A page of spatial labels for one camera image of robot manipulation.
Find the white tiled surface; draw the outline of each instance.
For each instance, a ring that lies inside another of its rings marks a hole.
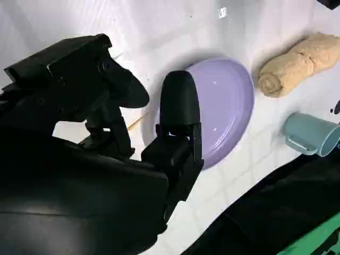
[[[67,37],[106,33],[111,55],[149,91],[147,109],[124,110],[127,123],[154,109],[164,75],[208,57],[227,55],[254,77],[261,65],[309,32],[340,34],[340,8],[316,0],[1,0],[0,69]],[[168,230],[145,254],[180,254],[232,202],[275,168],[299,154],[279,134],[294,111],[339,122],[329,110],[340,99],[340,64],[306,82],[285,98],[256,90],[250,125],[234,151],[203,172]],[[0,84],[9,83],[0,72]],[[130,135],[139,158],[149,142],[151,114]],[[60,123],[56,136],[79,142],[83,124]]]

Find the teal mug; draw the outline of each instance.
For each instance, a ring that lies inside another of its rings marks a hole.
[[[286,144],[305,155],[326,157],[340,141],[340,126],[314,116],[294,113],[285,122]]]

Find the black fabric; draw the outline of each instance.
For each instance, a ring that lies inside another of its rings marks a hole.
[[[300,156],[225,210],[183,255],[277,254],[340,212],[340,151]]]

